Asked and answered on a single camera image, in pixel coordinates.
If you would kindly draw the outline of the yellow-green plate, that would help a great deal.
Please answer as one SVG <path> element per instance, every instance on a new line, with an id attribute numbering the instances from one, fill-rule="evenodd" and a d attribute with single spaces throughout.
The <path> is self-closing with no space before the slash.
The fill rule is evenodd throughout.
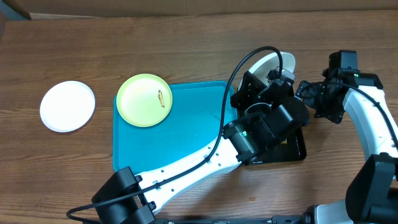
<path id="1" fill-rule="evenodd" d="M 141 128 L 162 122 L 172 104 L 173 95 L 167 82 L 149 73 L 128 78 L 116 95 L 119 115 L 127 123 Z"/>

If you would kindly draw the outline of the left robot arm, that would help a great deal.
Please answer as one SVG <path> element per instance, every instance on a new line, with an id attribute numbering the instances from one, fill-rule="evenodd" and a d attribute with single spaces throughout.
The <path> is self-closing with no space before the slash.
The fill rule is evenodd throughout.
<path id="1" fill-rule="evenodd" d="M 225 124 L 207 147 L 165 167 L 114 173 L 92 198 L 100 223 L 152 223 L 164 206 L 196 184 L 273 152 L 309 120 L 308 109 L 293 96 L 293 83 L 286 70 L 272 69 L 263 78 L 247 71 L 231 97 L 244 116 Z"/>

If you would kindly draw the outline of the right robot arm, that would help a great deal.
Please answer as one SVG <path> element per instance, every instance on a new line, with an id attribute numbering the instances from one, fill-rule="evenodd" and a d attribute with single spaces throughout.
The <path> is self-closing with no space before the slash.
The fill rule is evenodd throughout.
<path id="1" fill-rule="evenodd" d="M 376 74 L 358 68 L 355 51 L 330 54 L 322 82 L 302 81 L 296 97 L 315 118 L 339 124 L 347 113 L 358 133 L 366 162 L 345 199 L 309 207 L 303 223 L 397 223 L 397 125 Z"/>

